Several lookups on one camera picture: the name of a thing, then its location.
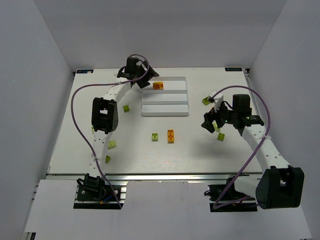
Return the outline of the pale green lego brick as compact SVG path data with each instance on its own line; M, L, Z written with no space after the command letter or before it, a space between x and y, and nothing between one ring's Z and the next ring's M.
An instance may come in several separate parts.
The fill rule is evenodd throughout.
M117 146L116 141L115 141L115 140L110 140L110 141L108 142L107 149L110 150L110 149L115 148L116 146Z

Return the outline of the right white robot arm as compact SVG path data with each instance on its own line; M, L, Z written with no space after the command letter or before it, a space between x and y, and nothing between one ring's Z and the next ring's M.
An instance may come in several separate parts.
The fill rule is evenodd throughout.
M207 100L214 106L204 114L201 126L214 133L225 124L232 125L248 143L262 170L260 179L243 173L229 177L226 187L215 200L214 209L225 206L219 201L226 194L232 197L232 204L253 198L264 210L297 208L301 203L305 174L280 154L268 136L263 120L252 114L250 96L233 95L231 107L221 93L212 92Z

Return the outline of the green square lego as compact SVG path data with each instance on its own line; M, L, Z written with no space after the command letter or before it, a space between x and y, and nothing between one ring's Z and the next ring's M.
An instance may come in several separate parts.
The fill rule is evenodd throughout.
M218 135L217 135L217 140L219 140L219 141L224 141L224 139L225 139L225 134L224 133L221 133L221 132L219 132L218 133Z

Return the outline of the orange square lego brick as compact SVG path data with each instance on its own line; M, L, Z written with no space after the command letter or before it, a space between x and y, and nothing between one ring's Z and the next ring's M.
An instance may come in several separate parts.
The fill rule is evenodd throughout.
M152 84L154 90L163 90L164 89L164 83L162 81L155 81Z

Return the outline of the small green lego cube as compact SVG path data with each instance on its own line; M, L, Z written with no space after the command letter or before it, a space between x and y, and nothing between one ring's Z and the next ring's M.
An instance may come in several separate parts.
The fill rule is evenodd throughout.
M124 111L125 113L127 113L127 112L130 111L130 108L129 108L128 105L124 105L122 108L123 108L123 111Z

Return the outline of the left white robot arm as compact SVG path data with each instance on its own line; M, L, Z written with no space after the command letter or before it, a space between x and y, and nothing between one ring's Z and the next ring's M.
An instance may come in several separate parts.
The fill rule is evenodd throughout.
M134 84L143 89L150 85L151 78L158 76L144 56L131 54L127 57L126 65L118 71L116 81L109 84L110 89L107 93L93 99L93 160L88 170L91 177L105 175L102 173L102 166L106 160L108 143L119 124L118 103Z

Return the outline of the green long lego brick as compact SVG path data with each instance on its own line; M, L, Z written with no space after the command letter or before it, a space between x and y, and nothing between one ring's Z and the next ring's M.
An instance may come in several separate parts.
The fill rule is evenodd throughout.
M208 98L208 97L205 97L205 98L202 99L202 103L203 103L205 106L207 106L207 105L209 105L211 102L209 101L209 98Z

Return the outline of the dark green lego brick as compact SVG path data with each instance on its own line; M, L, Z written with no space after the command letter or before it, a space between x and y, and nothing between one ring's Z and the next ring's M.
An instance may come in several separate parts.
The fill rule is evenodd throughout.
M107 155L107 156L105 157L105 163L108 164L109 161L110 161L110 159L111 159L111 157L110 157L109 155Z

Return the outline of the orange yellow long lego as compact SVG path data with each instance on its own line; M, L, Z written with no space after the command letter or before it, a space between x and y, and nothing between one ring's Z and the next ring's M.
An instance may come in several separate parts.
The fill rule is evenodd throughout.
M169 144L173 144L175 142L175 135L174 135L174 130L173 129L168 129L167 130L167 142Z

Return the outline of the pale green lego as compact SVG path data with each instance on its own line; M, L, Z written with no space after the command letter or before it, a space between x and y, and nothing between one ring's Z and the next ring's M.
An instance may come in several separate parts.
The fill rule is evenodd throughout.
M213 127L214 127L216 132L220 132L221 129L218 127L218 125L217 125L217 123L215 121L213 122Z

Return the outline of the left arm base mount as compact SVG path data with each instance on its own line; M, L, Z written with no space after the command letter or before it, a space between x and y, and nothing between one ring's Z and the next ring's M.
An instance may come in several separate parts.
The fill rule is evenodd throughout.
M110 186L100 176L92 177L88 173L78 178L73 208L78 210L120 210L124 204L124 186Z

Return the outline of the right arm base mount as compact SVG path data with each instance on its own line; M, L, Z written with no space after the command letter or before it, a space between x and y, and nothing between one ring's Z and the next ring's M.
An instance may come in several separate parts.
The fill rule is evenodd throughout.
M244 212L257 212L258 206L254 198L248 198L247 200L237 201L235 203L214 209L214 203L221 195L225 187L229 182L234 178L234 175L229 175L224 184L210 184L208 189L203 193L204 196L209 197L209 207L211 213L244 213ZM246 197L244 193L237 192L234 185L231 186L225 195L221 198L218 205L235 201L241 198Z

